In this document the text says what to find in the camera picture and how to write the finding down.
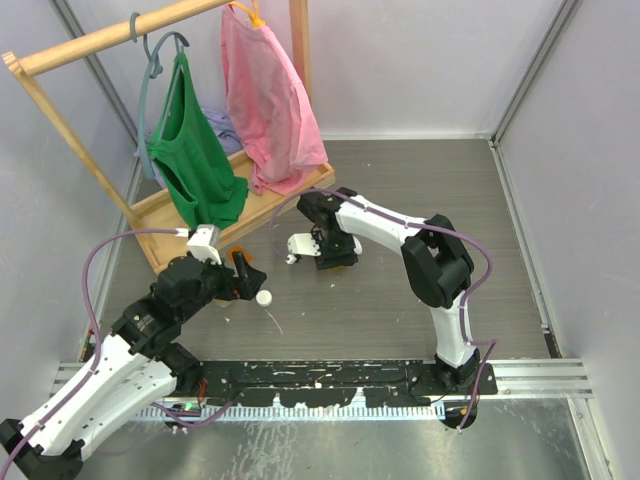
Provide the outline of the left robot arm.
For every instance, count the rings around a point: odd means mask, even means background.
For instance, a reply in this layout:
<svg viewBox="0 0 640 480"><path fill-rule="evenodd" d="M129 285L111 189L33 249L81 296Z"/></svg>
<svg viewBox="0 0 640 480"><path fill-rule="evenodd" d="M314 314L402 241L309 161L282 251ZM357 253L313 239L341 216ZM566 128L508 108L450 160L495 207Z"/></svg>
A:
<svg viewBox="0 0 640 480"><path fill-rule="evenodd" d="M233 267L190 254L173 259L129 305L91 359L44 405L1 424L8 462L28 479L73 479L95 448L146 405L188 396L200 361L177 343L183 325L214 300L252 300L267 279L244 254Z"/></svg>

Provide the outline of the white bottle cap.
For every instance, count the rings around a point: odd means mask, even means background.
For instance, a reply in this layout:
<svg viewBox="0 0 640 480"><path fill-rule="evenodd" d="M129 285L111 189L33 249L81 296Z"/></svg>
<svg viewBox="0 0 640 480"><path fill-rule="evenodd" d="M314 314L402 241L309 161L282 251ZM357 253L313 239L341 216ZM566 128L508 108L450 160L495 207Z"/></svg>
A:
<svg viewBox="0 0 640 480"><path fill-rule="evenodd" d="M273 302L273 295L266 289L260 290L255 296L256 302L262 307L268 307Z"/></svg>

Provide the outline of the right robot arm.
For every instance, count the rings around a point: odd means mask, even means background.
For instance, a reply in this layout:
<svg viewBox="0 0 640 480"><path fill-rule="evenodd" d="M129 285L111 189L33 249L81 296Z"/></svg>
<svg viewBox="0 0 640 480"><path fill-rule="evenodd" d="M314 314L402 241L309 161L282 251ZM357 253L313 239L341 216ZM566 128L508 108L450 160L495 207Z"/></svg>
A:
<svg viewBox="0 0 640 480"><path fill-rule="evenodd" d="M319 270L352 266L362 254L361 237L402 258L412 292L431 312L440 385L452 394L465 391L479 365L463 302L474 264L462 241L447 233L453 228L449 219L400 215L347 188L305 193L297 209L312 229L288 239L288 259L293 262L312 256Z"/></svg>

